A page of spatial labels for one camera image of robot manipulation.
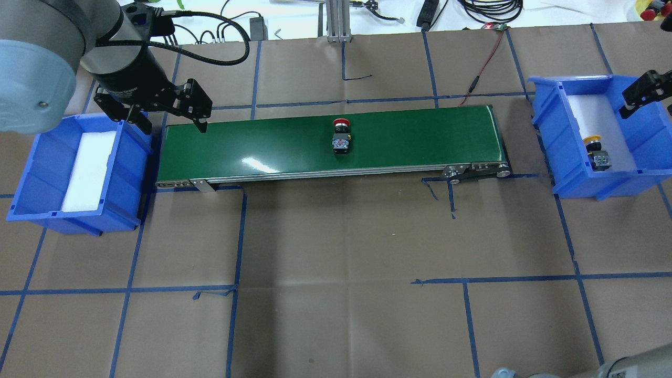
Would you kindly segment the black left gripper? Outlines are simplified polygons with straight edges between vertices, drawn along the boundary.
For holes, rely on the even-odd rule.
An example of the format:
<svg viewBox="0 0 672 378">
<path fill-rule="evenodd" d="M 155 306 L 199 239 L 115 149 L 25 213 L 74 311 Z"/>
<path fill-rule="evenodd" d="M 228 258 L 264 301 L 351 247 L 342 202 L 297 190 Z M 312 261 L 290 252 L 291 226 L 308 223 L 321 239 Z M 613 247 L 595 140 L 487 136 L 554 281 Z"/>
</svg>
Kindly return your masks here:
<svg viewBox="0 0 672 378">
<path fill-rule="evenodd" d="M 211 98 L 195 79 L 171 83 L 153 53 L 141 52 L 124 69 L 94 78 L 99 84 L 94 102 L 115 122 L 125 120 L 150 135 L 153 124 L 144 111 L 163 111 L 191 120 L 199 132 L 208 130 Z"/>
</svg>

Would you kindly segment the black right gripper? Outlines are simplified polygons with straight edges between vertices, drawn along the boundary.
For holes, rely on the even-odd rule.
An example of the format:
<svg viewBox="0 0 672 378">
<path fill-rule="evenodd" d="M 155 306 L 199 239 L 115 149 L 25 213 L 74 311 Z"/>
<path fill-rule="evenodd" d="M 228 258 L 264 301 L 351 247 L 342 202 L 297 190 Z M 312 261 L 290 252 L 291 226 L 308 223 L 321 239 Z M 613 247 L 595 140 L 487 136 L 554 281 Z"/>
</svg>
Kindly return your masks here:
<svg viewBox="0 0 672 378">
<path fill-rule="evenodd" d="M 671 71 L 660 74 L 650 70 L 622 91 L 624 105 L 619 109 L 622 119 L 628 119 L 641 107 L 671 97 Z"/>
</svg>

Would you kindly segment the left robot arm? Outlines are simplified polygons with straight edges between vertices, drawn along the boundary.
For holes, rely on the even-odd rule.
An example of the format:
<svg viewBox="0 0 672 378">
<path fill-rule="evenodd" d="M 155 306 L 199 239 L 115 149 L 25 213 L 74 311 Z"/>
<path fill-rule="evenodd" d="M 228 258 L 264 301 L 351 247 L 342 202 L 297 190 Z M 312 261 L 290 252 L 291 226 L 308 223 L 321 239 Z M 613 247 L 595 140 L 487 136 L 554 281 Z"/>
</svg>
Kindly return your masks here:
<svg viewBox="0 0 672 378">
<path fill-rule="evenodd" d="M 232 60 L 203 57 L 155 37 L 175 33 L 174 19 L 206 17 L 238 31 L 243 53 Z M 232 18 L 200 10 L 164 10 L 145 1 L 2 1 L 2 132 L 51 131 L 74 95 L 76 74 L 98 82 L 94 101 L 113 122 L 146 135 L 146 112 L 191 120 L 206 132 L 212 101 L 195 79 L 175 85 L 152 48 L 170 50 L 214 66 L 235 66 L 250 54 L 250 35 Z"/>
</svg>

